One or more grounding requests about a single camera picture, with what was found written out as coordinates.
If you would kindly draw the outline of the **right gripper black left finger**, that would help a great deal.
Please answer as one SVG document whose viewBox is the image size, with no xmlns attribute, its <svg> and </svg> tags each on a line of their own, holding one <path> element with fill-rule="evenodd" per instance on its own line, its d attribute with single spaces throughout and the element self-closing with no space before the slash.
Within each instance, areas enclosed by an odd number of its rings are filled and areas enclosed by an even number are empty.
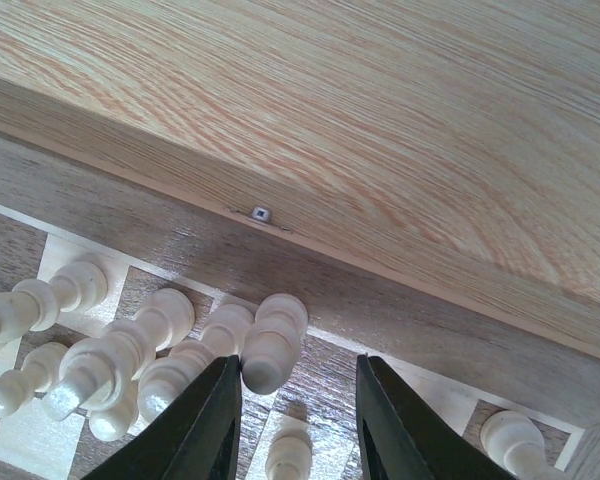
<svg viewBox="0 0 600 480">
<path fill-rule="evenodd" d="M 86 477 L 234 479 L 241 413 L 239 357 L 219 357 L 140 435 Z"/>
</svg>

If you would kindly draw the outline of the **white bishop king side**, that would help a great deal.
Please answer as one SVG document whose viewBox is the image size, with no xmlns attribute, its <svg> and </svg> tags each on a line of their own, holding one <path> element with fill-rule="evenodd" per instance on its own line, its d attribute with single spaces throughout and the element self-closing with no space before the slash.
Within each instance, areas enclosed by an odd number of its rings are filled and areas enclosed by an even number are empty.
<svg viewBox="0 0 600 480">
<path fill-rule="evenodd" d="M 277 293 L 258 307 L 240 354 L 246 387 L 269 395 L 290 378 L 309 325 L 305 305 L 295 296 Z"/>
</svg>

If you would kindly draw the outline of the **white chess piece tall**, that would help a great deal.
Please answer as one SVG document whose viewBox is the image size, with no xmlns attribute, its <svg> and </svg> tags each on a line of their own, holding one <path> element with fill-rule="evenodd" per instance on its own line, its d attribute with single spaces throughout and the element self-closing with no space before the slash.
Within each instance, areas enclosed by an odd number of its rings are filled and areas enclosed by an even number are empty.
<svg viewBox="0 0 600 480">
<path fill-rule="evenodd" d="M 183 340 L 194 321 L 194 306 L 182 292 L 165 288 L 150 294 L 133 318 L 115 320 L 99 337 L 69 348 L 59 366 L 58 382 L 42 399 L 45 413 L 62 421 L 79 408 L 112 408 L 156 353 Z"/>
</svg>

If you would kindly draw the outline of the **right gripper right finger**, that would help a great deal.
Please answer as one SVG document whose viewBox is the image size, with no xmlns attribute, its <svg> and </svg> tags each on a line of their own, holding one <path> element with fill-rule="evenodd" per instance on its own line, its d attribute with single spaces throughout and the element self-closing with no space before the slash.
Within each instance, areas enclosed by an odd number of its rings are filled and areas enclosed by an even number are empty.
<svg viewBox="0 0 600 480">
<path fill-rule="evenodd" d="M 365 479 L 510 479 L 378 356 L 356 363 L 356 421 Z"/>
</svg>

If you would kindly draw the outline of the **white chess piece pair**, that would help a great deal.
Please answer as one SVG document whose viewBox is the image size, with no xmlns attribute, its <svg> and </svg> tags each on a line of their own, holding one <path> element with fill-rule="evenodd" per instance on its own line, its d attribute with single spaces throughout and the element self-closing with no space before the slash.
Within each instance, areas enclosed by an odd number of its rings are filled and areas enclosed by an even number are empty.
<svg viewBox="0 0 600 480">
<path fill-rule="evenodd" d="M 138 386 L 139 414 L 154 421 L 216 358 L 238 355 L 254 315 L 237 304 L 224 304 L 209 314 L 200 339 L 175 345 L 169 355 L 143 371 Z"/>
</svg>

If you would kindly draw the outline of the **white pawn lowest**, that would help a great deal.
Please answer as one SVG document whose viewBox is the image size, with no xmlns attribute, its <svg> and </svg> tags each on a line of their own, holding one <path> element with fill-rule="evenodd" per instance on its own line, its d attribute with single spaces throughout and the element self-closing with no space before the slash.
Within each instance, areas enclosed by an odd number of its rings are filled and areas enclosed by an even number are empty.
<svg viewBox="0 0 600 480">
<path fill-rule="evenodd" d="M 137 388 L 133 386 L 116 405 L 107 410 L 92 411 L 89 414 L 91 433 L 104 442 L 116 441 L 125 436 L 139 416 L 137 395 Z"/>
</svg>

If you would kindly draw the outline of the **white pawn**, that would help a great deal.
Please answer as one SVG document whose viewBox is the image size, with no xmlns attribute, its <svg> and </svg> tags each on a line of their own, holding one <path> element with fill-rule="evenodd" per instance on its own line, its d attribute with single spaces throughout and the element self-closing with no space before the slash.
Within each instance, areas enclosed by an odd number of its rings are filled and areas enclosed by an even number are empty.
<svg viewBox="0 0 600 480">
<path fill-rule="evenodd" d="M 16 413 L 36 392 L 46 393 L 58 382 L 60 363 L 67 351 L 61 343 L 46 343 L 28 353 L 20 370 L 8 370 L 0 376 L 0 419 Z"/>
<path fill-rule="evenodd" d="M 285 435 L 271 444 L 265 464 L 268 480 L 308 480 L 312 448 L 306 436 Z"/>
</svg>

